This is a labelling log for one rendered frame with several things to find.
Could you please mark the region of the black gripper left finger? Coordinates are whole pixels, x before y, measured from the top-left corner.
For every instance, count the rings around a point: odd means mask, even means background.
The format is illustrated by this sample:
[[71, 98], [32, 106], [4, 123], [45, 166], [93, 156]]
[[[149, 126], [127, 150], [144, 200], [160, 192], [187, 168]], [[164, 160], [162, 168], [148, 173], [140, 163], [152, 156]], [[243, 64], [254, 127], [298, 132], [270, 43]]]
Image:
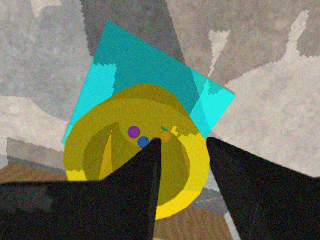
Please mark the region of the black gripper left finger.
[[0, 240], [153, 240], [161, 139], [96, 181], [0, 183]]

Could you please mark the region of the yellow cup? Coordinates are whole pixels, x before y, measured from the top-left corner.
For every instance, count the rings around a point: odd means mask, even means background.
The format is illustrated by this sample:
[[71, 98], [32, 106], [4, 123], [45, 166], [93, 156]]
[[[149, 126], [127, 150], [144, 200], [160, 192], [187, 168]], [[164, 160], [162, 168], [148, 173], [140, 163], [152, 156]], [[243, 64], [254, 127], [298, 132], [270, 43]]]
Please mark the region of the yellow cup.
[[[128, 129], [140, 135], [131, 138]], [[69, 181], [102, 180], [141, 149], [140, 137], [171, 133], [161, 145], [161, 179], [156, 218], [185, 209], [201, 193], [209, 173], [205, 139], [177, 97], [164, 87], [137, 84], [94, 106], [72, 126], [64, 141]]]

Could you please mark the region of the blue marble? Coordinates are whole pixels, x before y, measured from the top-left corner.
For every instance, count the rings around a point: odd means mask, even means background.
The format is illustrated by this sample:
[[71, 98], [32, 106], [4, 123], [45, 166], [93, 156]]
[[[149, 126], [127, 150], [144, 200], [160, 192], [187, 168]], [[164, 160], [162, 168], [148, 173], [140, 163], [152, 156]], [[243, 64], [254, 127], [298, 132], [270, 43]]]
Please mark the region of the blue marble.
[[145, 136], [142, 136], [138, 139], [137, 144], [140, 148], [144, 148], [149, 143], [149, 139]]

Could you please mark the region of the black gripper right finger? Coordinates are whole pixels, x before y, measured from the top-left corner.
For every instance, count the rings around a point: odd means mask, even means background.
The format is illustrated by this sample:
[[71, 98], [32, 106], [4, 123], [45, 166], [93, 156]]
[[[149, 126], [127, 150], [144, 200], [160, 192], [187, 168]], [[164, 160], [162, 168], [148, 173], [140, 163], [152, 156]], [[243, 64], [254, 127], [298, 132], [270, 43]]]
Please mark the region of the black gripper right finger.
[[240, 240], [320, 240], [320, 176], [207, 137], [210, 167]]

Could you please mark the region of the purple marble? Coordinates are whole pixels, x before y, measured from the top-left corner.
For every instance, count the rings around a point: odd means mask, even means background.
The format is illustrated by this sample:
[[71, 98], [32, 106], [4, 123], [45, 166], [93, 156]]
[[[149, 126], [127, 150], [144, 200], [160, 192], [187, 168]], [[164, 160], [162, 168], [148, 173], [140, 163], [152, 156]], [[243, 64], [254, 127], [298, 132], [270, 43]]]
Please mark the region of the purple marble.
[[128, 129], [128, 135], [131, 138], [137, 138], [140, 135], [140, 129], [137, 126], [131, 126]]

